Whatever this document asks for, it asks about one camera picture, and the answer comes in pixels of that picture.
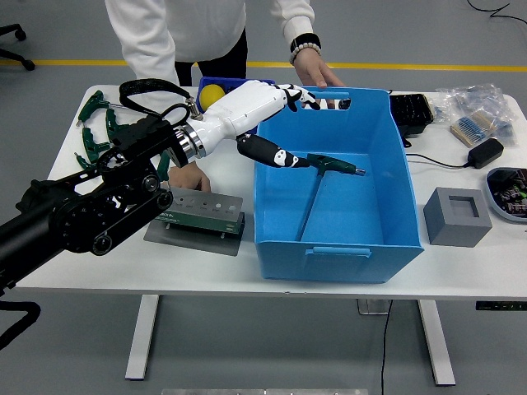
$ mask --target black pants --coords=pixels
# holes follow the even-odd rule
[[[192,86],[191,67],[194,63],[176,62],[180,86]],[[217,59],[198,62],[204,77],[245,78],[247,75],[247,37],[245,30],[231,51]]]

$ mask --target power cord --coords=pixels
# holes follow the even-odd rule
[[[464,168],[466,168],[466,167],[471,166],[470,162],[467,162],[467,163],[465,163],[465,164],[462,165],[462,166],[449,165],[449,164],[447,164],[447,163],[440,162],[440,161],[438,161],[438,160],[435,160],[435,159],[429,158],[428,156],[424,156],[424,155],[421,155],[421,154],[406,154],[406,156],[419,156],[420,158],[423,158],[423,159],[429,160],[430,162],[437,163],[438,165],[441,165],[441,166],[450,167],[451,169],[464,169]]]
[[[0,300],[0,311],[27,312],[24,317],[11,325],[11,327],[0,336],[0,350],[2,350],[36,322],[40,315],[40,306],[35,302],[8,302]]]
[[[392,312],[393,300],[389,302],[388,314],[386,315],[385,334],[382,342],[382,368],[380,369],[380,393],[385,395],[385,363],[386,363],[386,331],[388,330],[389,315]]]
[[[510,3],[507,3],[505,6],[503,7],[499,7],[495,10],[484,10],[482,8],[477,8],[475,7],[471,2],[470,0],[467,0],[467,3],[476,11],[481,11],[481,12],[492,12],[491,14],[491,18],[509,18],[509,19],[516,19],[517,21],[521,21],[521,22],[524,22],[526,25],[527,25],[527,21],[525,19],[521,19],[521,18],[518,18],[517,16],[510,16],[510,15],[497,15],[497,13],[499,11],[502,11],[504,10],[505,8],[509,7],[510,6]]]

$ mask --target green tool handle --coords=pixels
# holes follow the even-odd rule
[[[339,173],[345,174],[360,174],[354,164],[344,160],[332,158],[331,156],[307,154],[307,160],[312,166],[319,170],[319,175],[324,175],[324,173],[328,170],[338,171]]]
[[[102,92],[97,91],[91,95],[90,99],[82,107],[78,120],[85,123],[97,109],[107,109],[109,107],[110,103],[103,100]]]
[[[106,110],[106,133],[108,134],[108,138],[110,140],[114,138],[118,131],[127,128],[128,126],[129,125],[127,124],[118,125],[117,118],[115,117],[115,111],[113,109]]]
[[[81,165],[81,167],[84,169],[84,170],[87,170],[87,169],[93,169],[95,168],[96,166],[91,164],[91,163],[88,163],[86,159],[84,159],[82,156],[80,156],[79,154],[77,154],[75,152],[75,157],[77,158],[77,162],[79,165]]]
[[[97,162],[99,160],[99,154],[110,148],[109,142],[96,144],[93,141],[93,134],[91,133],[90,128],[82,128],[82,142],[84,142],[84,148],[91,163]]]

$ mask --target bracelet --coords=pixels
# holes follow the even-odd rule
[[[319,56],[322,56],[322,50],[320,49],[320,47],[317,44],[314,44],[314,43],[300,44],[291,53],[291,57],[289,58],[289,63],[294,66],[295,65],[295,59],[298,56],[298,53],[300,51],[302,51],[303,49],[306,49],[306,48],[312,48],[319,54]]]
[[[291,57],[289,58],[289,63],[293,64],[298,53],[305,48],[314,49],[319,56],[322,56],[322,45],[320,44],[319,36],[314,33],[304,33],[291,42]]]

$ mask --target sleeve cuff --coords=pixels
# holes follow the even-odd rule
[[[287,45],[304,33],[313,33],[313,27],[311,26],[311,20],[307,16],[295,16],[288,23],[283,30],[283,36],[286,39]]]

